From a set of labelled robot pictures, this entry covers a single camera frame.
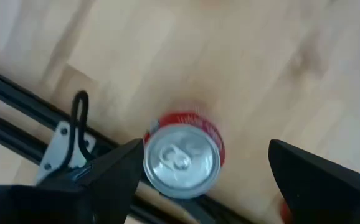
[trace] pull tab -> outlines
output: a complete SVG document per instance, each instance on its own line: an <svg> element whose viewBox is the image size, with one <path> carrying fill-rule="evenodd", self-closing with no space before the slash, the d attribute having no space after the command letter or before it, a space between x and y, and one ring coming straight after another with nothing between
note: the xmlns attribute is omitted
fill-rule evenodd
<svg viewBox="0 0 360 224"><path fill-rule="evenodd" d="M159 160L172 170L186 170L192 163L191 158L174 144L170 144L161 150Z"/></svg>

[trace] can rim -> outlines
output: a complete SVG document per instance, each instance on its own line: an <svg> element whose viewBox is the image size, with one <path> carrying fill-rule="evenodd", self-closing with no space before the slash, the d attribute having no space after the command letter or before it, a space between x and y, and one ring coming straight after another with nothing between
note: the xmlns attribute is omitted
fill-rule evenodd
<svg viewBox="0 0 360 224"><path fill-rule="evenodd" d="M173 128L181 128L181 127L187 127L189 131L194 132L195 134L198 134L200 136L203 136L207 139L209 144L211 145L212 155L213 155L213 165L212 170L208 178L203 180L200 184L194 186L193 188L184 188L184 189L174 189L173 187L168 186L164 182L162 182L159 177L153 172L152 168L149 166L148 161L150 150L154 146L155 142L161 138L163 134L168 132L170 129ZM151 138L146 142L145 146L145 157L144 157L144 170L146 172L146 176L148 180L151 182L151 184L162 194L172 197L172 198L193 198L200 196L204 193L206 193L216 182L219 171L220 171L220 154L219 154L219 146L216 144L216 142L203 130L190 125L190 124L173 124L168 125L165 127L160 128L157 130Z"/></svg>

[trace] soda can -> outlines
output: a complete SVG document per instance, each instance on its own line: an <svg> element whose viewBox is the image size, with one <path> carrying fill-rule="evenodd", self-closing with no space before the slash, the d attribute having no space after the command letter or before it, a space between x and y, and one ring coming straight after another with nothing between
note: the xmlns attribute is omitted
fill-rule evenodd
<svg viewBox="0 0 360 224"><path fill-rule="evenodd" d="M144 170L152 185L172 198L206 193L224 164L217 128L195 112L173 112L155 122L144 136Z"/></svg>

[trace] can lid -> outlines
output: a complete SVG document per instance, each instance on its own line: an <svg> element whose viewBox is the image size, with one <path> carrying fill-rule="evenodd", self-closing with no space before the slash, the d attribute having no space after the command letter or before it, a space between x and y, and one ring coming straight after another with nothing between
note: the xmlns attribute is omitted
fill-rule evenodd
<svg viewBox="0 0 360 224"><path fill-rule="evenodd" d="M218 145L194 126L165 126L152 135L145 150L144 169L149 181L169 197L204 194L219 175Z"/></svg>

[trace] black metal frame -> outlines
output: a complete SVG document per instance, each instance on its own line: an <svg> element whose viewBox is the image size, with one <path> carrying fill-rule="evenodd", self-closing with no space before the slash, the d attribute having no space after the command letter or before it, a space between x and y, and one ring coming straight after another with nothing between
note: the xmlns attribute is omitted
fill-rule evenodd
<svg viewBox="0 0 360 224"><path fill-rule="evenodd" d="M0 75L0 100L51 130L54 130L60 121L69 121L69 115L65 112L2 75ZM91 128L87 128L87 132L96 138L97 154L104 154L118 147L118 143ZM1 118L0 144L37 165L40 165L47 149L46 143ZM145 175L142 176L141 181L153 187ZM250 223L206 195L191 200L169 199L186 209L202 224ZM130 215L145 223L181 223L136 196L130 208Z"/></svg>

